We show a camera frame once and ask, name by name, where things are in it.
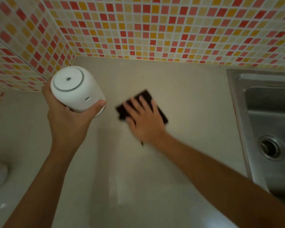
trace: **person's right arm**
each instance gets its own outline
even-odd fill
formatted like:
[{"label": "person's right arm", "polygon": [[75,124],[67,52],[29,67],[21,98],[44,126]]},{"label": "person's right arm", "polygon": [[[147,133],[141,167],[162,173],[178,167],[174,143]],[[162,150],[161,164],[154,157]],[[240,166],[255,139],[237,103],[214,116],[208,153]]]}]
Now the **person's right arm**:
[{"label": "person's right arm", "polygon": [[165,131],[156,103],[152,100],[152,112],[142,97],[139,100],[143,106],[131,99],[137,111],[124,103],[133,134],[163,152],[214,207],[240,228],[285,228],[284,204],[238,172],[174,139]]}]

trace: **sink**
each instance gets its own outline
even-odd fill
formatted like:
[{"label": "sink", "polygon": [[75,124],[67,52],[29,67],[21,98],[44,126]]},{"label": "sink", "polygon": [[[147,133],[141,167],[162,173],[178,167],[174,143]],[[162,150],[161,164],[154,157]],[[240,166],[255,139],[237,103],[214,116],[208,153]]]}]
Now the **sink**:
[{"label": "sink", "polygon": [[248,178],[285,204],[285,73],[227,74]]}]

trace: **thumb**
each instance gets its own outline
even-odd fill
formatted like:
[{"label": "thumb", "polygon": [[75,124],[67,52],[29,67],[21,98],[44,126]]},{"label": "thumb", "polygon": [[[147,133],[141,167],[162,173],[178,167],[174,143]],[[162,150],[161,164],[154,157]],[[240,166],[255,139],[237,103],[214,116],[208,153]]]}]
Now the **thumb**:
[{"label": "thumb", "polygon": [[84,111],[82,113],[82,115],[84,115],[84,117],[87,117],[87,118],[92,120],[99,113],[99,111],[101,111],[101,109],[106,105],[106,103],[107,102],[105,100],[100,99],[98,102],[96,102],[94,105],[92,105],[86,111]]},{"label": "thumb", "polygon": [[133,119],[131,117],[126,117],[125,120],[127,121],[132,132],[134,133],[134,131],[136,130],[136,126],[135,126],[135,122],[133,121]]}]

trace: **person's left arm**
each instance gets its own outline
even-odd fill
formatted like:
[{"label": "person's left arm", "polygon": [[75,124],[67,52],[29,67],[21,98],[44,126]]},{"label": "person's left arm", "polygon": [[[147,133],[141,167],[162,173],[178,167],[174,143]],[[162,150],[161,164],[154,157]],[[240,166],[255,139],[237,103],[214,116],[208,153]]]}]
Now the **person's left arm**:
[{"label": "person's left arm", "polygon": [[99,100],[83,113],[68,110],[53,95],[49,80],[42,89],[49,105],[52,148],[34,181],[3,228],[50,228],[66,171],[84,141],[92,119],[106,102]]}]

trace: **device lid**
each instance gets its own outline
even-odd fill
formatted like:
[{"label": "device lid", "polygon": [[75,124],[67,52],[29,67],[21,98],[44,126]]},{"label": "device lid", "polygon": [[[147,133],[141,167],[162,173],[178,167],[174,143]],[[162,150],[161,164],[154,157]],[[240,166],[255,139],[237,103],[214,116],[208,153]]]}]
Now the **device lid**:
[{"label": "device lid", "polygon": [[54,85],[64,91],[75,89],[83,79],[82,72],[73,67],[67,67],[54,75]]}]

